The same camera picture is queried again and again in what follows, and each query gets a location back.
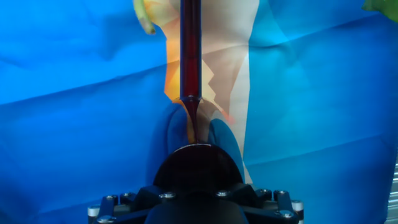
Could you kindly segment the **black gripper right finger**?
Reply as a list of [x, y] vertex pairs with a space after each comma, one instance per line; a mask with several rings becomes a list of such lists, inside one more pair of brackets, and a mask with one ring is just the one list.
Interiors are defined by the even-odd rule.
[[228, 201], [230, 223], [304, 224], [303, 202], [292, 200], [286, 190], [258, 189], [238, 183], [216, 192], [216, 198]]

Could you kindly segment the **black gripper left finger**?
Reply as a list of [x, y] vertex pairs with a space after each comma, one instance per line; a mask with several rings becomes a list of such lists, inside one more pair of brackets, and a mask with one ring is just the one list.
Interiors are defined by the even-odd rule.
[[88, 224], [145, 224], [155, 206], [176, 199], [176, 193], [150, 185], [138, 193], [104, 196], [88, 207]]

